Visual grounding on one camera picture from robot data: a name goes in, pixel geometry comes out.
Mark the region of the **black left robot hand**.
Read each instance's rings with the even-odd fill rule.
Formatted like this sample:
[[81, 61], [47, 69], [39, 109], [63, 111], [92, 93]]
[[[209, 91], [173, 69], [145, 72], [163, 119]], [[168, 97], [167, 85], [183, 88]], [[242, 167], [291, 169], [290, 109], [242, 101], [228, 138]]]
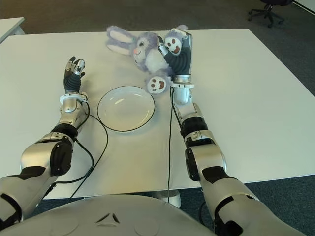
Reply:
[[83, 71], [85, 68], [85, 61], [83, 59], [76, 59], [72, 56], [66, 64], [63, 87], [65, 93], [79, 93], [81, 88], [81, 78], [85, 75]]

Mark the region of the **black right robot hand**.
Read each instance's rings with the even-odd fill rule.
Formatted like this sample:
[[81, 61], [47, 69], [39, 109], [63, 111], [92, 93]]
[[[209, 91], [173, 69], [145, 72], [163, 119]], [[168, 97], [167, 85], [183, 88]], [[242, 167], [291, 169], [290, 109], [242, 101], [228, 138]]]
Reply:
[[192, 35], [186, 25], [172, 28], [164, 39], [158, 36], [158, 50], [171, 69], [171, 81], [177, 76], [191, 75]]

